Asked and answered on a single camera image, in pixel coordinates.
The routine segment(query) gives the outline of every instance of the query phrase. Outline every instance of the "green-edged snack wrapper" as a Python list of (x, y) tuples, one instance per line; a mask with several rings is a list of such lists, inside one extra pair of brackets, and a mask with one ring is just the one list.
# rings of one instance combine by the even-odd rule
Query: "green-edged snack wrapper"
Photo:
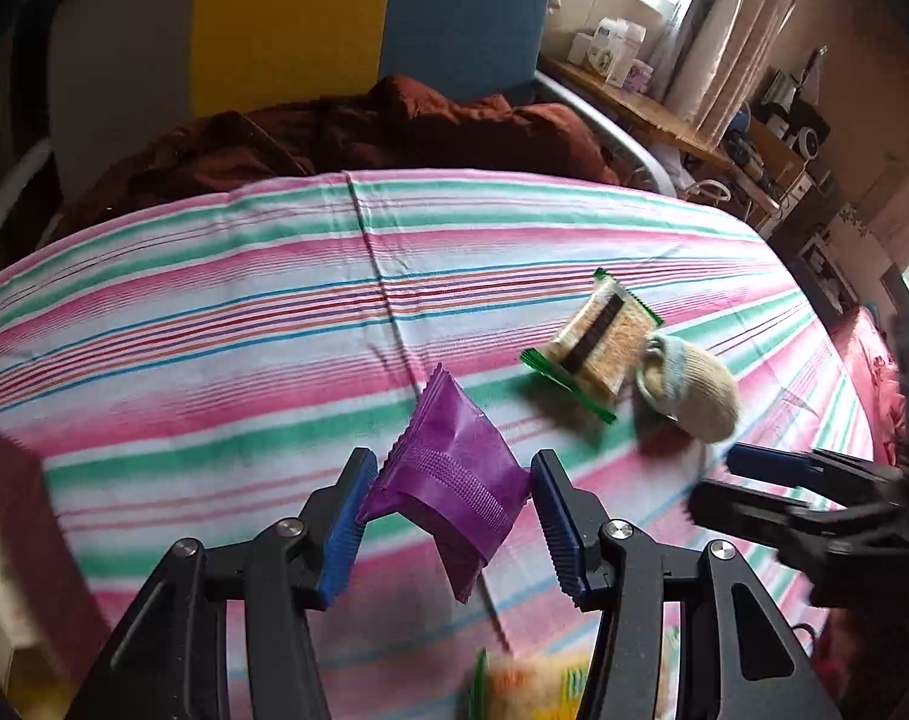
[(520, 360), (610, 424), (617, 393), (638, 365), (644, 339), (663, 323), (619, 280), (598, 268), (587, 303), (551, 341), (525, 349)]

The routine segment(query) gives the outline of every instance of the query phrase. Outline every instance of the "blue panel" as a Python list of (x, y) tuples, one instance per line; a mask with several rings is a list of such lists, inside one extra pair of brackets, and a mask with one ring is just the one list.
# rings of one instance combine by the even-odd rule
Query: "blue panel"
[(401, 74), (455, 100), (528, 83), (547, 0), (388, 0), (380, 76)]

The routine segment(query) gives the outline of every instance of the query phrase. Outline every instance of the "brown blanket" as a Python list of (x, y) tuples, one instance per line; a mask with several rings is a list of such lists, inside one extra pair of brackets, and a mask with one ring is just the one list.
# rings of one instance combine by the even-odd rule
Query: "brown blanket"
[(141, 208), (279, 175), (401, 167), (517, 170), (596, 183), (617, 175), (561, 103), (511, 108), (503, 95), (452, 103), (388, 76), (366, 95), (197, 119), (122, 160), (65, 214), (55, 238)]

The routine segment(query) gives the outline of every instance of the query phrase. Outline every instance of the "purple candy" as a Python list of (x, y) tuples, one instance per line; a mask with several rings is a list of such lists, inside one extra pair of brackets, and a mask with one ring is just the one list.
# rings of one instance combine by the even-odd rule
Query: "purple candy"
[(463, 604), (529, 494), (528, 472), (501, 433), (438, 365), (357, 521), (399, 512), (431, 533)]

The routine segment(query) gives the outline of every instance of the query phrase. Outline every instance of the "gray panel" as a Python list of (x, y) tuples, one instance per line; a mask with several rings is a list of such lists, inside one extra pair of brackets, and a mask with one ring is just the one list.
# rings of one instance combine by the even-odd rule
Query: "gray panel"
[(51, 141), (64, 199), (191, 118), (194, 0), (65, 0), (48, 55)]

